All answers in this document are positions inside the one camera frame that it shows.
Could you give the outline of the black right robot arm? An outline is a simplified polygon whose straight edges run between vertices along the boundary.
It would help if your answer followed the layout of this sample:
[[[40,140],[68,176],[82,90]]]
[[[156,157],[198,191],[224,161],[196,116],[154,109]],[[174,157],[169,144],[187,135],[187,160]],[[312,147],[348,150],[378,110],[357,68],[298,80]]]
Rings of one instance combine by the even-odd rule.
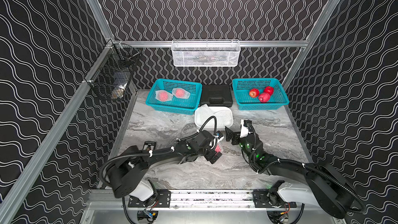
[[[282,176],[307,185],[319,206],[329,215],[343,219],[348,213],[365,212],[365,204],[354,186],[329,163],[303,163],[282,159],[263,149],[258,134],[250,132],[242,137],[240,132],[225,128],[226,140],[241,148],[243,158],[258,174]]]

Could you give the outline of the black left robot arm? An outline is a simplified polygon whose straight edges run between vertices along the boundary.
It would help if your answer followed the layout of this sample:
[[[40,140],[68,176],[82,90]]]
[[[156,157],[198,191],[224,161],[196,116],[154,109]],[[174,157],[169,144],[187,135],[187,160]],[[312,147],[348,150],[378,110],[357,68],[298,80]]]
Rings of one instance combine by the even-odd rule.
[[[140,201],[154,198],[156,189],[144,177],[150,169],[169,164],[194,162],[204,157],[214,164],[222,155],[216,148],[223,139],[220,131],[210,133],[198,131],[189,137],[177,139],[170,148],[139,150],[131,146],[121,155],[109,159],[99,171],[100,180],[110,187],[116,198],[132,196]]]

